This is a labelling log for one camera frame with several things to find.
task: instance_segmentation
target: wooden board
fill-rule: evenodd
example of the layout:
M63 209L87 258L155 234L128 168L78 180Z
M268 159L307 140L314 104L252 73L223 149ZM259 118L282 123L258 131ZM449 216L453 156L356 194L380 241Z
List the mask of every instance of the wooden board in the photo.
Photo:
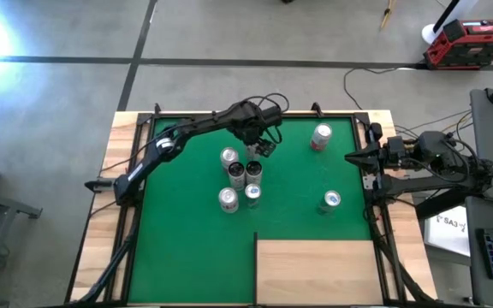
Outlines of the wooden board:
M344 113L351 114L357 112L356 110L336 110L325 111L326 113ZM393 126L393 120L391 113L388 110L366 110L369 114L371 122L378 122L382 125L383 138L386 140L388 137L395 136L395 127ZM131 147L134 138L134 129L136 119L139 113L147 112L117 112L114 118L106 155L103 162L103 168L110 166L113 163L118 163L121 160L127 159L130 156ZM172 112L164 111L164 115L175 114L191 114L192 112ZM289 111L289 113L306 113L306 111ZM359 133L364 135L362 125L358 125ZM126 171L126 164L115 167L114 169L104 171L101 176L107 178L117 177L118 175ZM389 172L395 176L401 175L401 172ZM409 195L403 195L401 198L411 200ZM112 192L104 192L95 196L93 201L92 210L108 204L113 201ZM129 209L128 218L132 218L134 209ZM422 287L422 289L435 298L437 292L433 284L431 275L431 269L429 262L425 254L424 242L422 240L421 232L419 230L418 220L416 218L416 211L413 207L407 204L396 202L389 206L389 215L393 231L395 233L395 241L397 250L399 252L399 259L406 267L412 278ZM111 206L109 209L99 212L96 216L91 218L86 226L86 237L83 242L83 246L80 251L80 261L78 264L76 275L74 276L74 286L70 296L70 300L80 299L91 287L91 285L99 278L103 272L111 256L111 247L113 245L113 239L116 234L117 218L119 216L119 208L117 206ZM367 245L365 253L369 252L374 254L372 244ZM120 269L117 272L116 285L114 287L113 298L118 299L121 294L122 288L122 272L124 269L126 258L120 265ZM386 273L388 274L389 291L392 297L395 297L394 284L392 283L393 274L390 269L389 263L385 262ZM380 289L377 289L377 295L380 296Z
M370 305L382 302L369 240L259 240L262 305Z

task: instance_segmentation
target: green mat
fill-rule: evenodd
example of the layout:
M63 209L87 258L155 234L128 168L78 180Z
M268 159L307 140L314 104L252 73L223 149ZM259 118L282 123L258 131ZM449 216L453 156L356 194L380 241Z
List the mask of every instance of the green mat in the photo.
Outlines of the green mat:
M172 121L159 120L156 130ZM333 136L325 151L315 152L309 142L320 122L332 126ZM179 157L153 172L129 302L251 303L255 231L273 240L370 239L359 170L343 159L355 151L350 120L288 118L281 131L283 142L260 160L256 210L246 207L244 193L237 212L220 209L218 193L229 187L220 151L232 146L247 163L245 146L225 130L190 139ZM342 203L332 216L320 216L316 206L329 190L338 191Z

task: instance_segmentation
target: soda can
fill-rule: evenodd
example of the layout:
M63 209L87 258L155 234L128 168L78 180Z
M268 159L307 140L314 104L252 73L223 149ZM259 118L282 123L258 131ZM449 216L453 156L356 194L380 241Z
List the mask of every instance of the soda can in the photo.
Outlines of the soda can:
M315 151L322 151L329 143L330 137L332 137L332 127L326 123L322 123L315 127L313 132L311 147Z
M239 197L234 189L226 187L218 194L220 207L226 213L232 214L239 209Z
M260 200L260 195L262 195L262 190L260 186L256 184L248 184L245 188L246 204L249 209L258 207L258 202Z
M246 146L246 159L249 161L257 161L260 159L260 155L256 153L256 145Z
M245 189L245 166L242 163L235 162L228 168L229 183L236 190Z
M257 184L262 182L262 164L256 161L246 164L246 184Z
M220 153L223 171L228 172L229 165L239 161L239 153L231 147L227 147Z
M328 191L317 206L317 212L321 215L328 215L332 213L338 205L340 205L341 201L342 197L338 192Z

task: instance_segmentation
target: white paper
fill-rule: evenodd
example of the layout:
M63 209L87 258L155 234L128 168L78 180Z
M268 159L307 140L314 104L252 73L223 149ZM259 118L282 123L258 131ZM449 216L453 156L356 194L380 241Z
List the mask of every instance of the white paper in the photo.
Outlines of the white paper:
M425 244L470 257L466 208L457 206L425 220Z

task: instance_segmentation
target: gray floor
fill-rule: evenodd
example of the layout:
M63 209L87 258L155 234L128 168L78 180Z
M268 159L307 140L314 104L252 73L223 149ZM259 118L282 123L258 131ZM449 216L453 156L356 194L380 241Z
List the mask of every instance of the gray floor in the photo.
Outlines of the gray floor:
M379 32L387 1L159 0L143 57L416 62L419 32L443 8L399 0ZM148 0L0 0L0 26L12 56L131 57ZM472 17L493 18L480 0ZM319 102L352 110L346 69L140 66L127 110L219 110L253 94L279 91L292 109ZM82 236L128 65L0 63L0 192L45 209L19 219L0 272L11 307L58 305ZM411 127L469 108L469 91L493 87L493 72L397 70L351 73L348 90L366 109L390 109ZM457 121L426 129L442 129ZM470 142L472 130L462 131ZM430 259L439 298L470 295L468 268Z

